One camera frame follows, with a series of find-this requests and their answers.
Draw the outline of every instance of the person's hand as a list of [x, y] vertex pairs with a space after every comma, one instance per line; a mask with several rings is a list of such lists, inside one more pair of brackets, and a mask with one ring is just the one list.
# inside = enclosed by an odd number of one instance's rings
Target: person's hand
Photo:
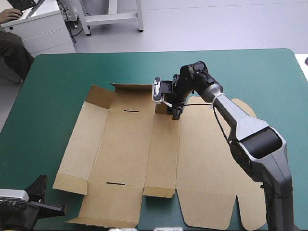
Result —
[[19, 19], [21, 15], [20, 10], [18, 9], [5, 9], [0, 13], [0, 24], [6, 23], [10, 20]]

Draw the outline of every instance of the person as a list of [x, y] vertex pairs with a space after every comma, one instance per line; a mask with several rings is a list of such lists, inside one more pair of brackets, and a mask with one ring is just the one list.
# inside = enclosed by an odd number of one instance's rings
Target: person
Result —
[[[0, 12], [0, 24], [19, 19], [22, 13], [17, 9], [5, 9]], [[32, 55], [24, 47], [19, 36], [0, 31], [0, 58], [10, 69], [13, 69], [23, 82], [33, 63]]]

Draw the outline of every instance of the cabinet drawer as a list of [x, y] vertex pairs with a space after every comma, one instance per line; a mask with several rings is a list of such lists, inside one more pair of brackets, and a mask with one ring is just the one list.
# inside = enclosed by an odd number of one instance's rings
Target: cabinet drawer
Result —
[[65, 23], [61, 14], [58, 13], [13, 26], [7, 26], [4, 29], [6, 32], [17, 34], [22, 40], [24, 40], [64, 28], [66, 28]]
[[35, 58], [36, 56], [40, 55], [40, 54], [75, 54], [75, 48], [72, 42], [60, 45], [60, 46], [56, 46], [56, 47], [52, 47], [43, 51], [38, 51], [35, 53], [32, 53], [33, 58]]
[[66, 28], [23, 40], [25, 47], [30, 53], [56, 47], [69, 42], [72, 42], [72, 40]]

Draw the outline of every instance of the black slot marking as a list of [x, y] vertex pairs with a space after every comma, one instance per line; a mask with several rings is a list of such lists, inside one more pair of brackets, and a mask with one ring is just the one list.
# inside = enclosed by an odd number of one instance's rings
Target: black slot marking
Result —
[[133, 111], [133, 110], [124, 110], [125, 112], [140, 112], [140, 111]]
[[106, 184], [117, 184], [117, 185], [125, 185], [123, 183], [113, 183], [113, 182], [106, 182]]

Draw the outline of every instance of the keyboard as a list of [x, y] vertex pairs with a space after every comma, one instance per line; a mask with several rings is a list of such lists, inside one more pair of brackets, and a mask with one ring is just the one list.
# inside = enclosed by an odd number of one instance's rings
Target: keyboard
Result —
[[36, 5], [33, 0], [7, 0], [15, 9], [24, 11]]

